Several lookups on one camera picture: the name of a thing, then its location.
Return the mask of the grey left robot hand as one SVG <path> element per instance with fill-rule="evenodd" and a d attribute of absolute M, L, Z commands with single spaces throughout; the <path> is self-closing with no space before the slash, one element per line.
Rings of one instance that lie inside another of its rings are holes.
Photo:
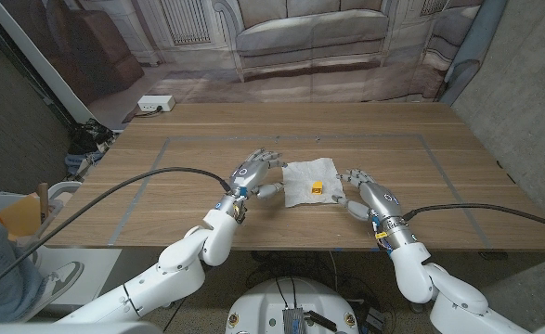
<path fill-rule="evenodd" d="M 263 184 L 270 169 L 286 167 L 281 154 L 260 148 L 251 153 L 229 177 L 229 190 L 215 209 L 234 218 L 239 224 L 244 219 L 245 201 L 250 197 L 271 199 L 284 188 L 283 182 Z"/>

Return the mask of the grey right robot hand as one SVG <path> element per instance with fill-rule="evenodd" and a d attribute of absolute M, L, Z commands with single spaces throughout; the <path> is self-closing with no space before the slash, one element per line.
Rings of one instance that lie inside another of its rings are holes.
<path fill-rule="evenodd" d="M 359 169 L 339 173 L 336 178 L 355 186 L 363 203 L 339 195 L 333 195 L 332 199 L 359 221 L 371 224 L 374 238 L 381 249 L 395 251 L 417 242 L 403 218 L 398 199 L 387 187 Z"/>

